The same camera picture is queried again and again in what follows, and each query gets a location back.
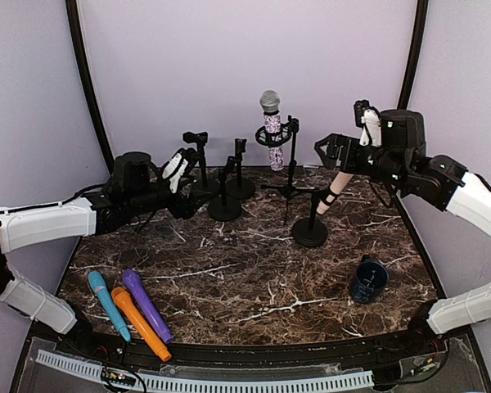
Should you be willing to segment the black stand of blue microphone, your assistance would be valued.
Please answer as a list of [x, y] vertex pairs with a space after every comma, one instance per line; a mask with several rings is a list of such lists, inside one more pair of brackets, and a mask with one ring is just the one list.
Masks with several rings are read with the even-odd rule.
[[193, 133], [187, 131], [182, 135], [185, 143], [195, 143], [199, 154], [200, 177], [192, 184], [192, 191], [197, 195], [211, 195], [216, 197], [219, 192], [219, 182], [208, 178], [206, 171], [205, 146], [208, 142], [209, 135], [207, 132]]

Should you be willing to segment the pink microphone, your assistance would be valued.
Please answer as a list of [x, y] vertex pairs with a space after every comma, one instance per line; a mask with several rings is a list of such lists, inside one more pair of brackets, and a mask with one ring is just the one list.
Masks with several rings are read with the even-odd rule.
[[352, 174], [339, 172], [332, 180], [330, 186], [318, 193], [319, 202], [316, 212], [319, 215], [324, 215], [330, 209], [352, 177]]

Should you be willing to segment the black stand of purple microphone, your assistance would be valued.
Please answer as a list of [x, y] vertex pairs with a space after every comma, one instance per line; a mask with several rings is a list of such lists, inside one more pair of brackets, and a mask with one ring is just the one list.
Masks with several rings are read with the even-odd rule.
[[242, 212], [241, 202], [229, 196], [226, 189], [227, 176], [233, 172], [235, 164], [236, 159], [229, 156], [225, 166], [218, 169], [219, 197], [212, 199], [207, 206], [210, 218], [218, 222], [237, 219]]

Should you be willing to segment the black stand of orange microphone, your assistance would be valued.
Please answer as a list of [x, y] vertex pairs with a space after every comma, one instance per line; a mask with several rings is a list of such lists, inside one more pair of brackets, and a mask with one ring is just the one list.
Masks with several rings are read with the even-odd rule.
[[226, 182], [227, 193], [238, 200], [249, 199], [255, 194], [255, 184], [242, 174], [242, 161], [243, 154], [246, 152], [246, 143], [247, 140], [245, 138], [235, 139], [233, 159], [236, 164], [236, 176]]

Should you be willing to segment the purple microphone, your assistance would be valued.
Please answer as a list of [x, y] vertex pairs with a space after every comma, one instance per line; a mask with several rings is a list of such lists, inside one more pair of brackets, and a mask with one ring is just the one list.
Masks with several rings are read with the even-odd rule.
[[122, 279], [158, 337], [165, 344], [171, 343], [173, 334], [144, 289], [139, 274], [132, 269], [126, 269], [122, 274]]

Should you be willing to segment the black stand of pink microphone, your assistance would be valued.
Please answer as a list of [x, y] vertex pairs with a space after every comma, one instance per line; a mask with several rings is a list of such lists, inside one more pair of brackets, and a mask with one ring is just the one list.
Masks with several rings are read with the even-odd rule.
[[291, 228], [291, 236], [301, 246], [322, 246], [328, 236], [327, 227], [317, 218], [319, 203], [318, 191], [311, 191], [311, 206], [309, 216], [297, 220]]

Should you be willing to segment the orange microphone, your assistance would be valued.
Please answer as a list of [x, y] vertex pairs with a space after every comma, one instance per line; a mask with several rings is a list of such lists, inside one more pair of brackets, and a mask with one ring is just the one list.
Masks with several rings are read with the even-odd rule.
[[172, 359], [172, 355], [164, 342], [156, 335], [151, 326], [143, 318], [134, 305], [129, 293], [122, 287], [115, 287], [111, 291], [111, 298], [115, 305], [123, 312], [130, 323], [136, 328], [141, 338], [146, 342], [152, 352], [164, 363]]

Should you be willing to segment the blue microphone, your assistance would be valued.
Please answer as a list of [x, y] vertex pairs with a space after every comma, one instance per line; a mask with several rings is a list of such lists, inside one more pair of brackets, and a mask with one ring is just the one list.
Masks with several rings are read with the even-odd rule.
[[123, 317], [118, 311], [117, 306], [112, 300], [105, 279], [99, 272], [92, 271], [88, 274], [88, 284], [100, 301], [102, 308], [105, 310], [107, 317], [111, 321], [115, 330], [126, 342], [130, 342], [132, 340], [132, 336], [128, 329], [127, 323], [124, 321]]

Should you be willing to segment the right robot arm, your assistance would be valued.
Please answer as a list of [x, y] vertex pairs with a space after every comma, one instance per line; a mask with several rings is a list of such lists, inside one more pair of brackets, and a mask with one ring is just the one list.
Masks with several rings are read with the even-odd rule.
[[[354, 105], [359, 138], [332, 133], [314, 145], [322, 165], [338, 169], [320, 196], [324, 214], [354, 175], [382, 182], [401, 197], [414, 195], [443, 212], [475, 225], [491, 237], [491, 185], [483, 176], [446, 155], [428, 157], [421, 113], [404, 109], [379, 111], [367, 101]], [[491, 282], [458, 296], [427, 302], [410, 321], [401, 347], [419, 355], [454, 329], [491, 319]]]

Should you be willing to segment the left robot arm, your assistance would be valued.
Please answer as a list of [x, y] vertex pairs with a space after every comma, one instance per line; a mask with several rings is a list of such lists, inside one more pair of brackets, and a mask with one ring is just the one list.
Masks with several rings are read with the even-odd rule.
[[6, 255], [56, 239], [112, 233], [159, 210], [190, 219], [210, 199], [182, 193], [193, 181], [190, 173], [198, 161], [195, 149], [181, 148], [158, 168], [149, 154], [131, 151], [115, 159], [106, 183], [85, 187], [63, 201], [0, 208], [0, 301], [55, 332], [68, 333], [68, 345], [82, 357], [96, 354], [98, 337], [76, 325], [74, 309], [9, 266]]

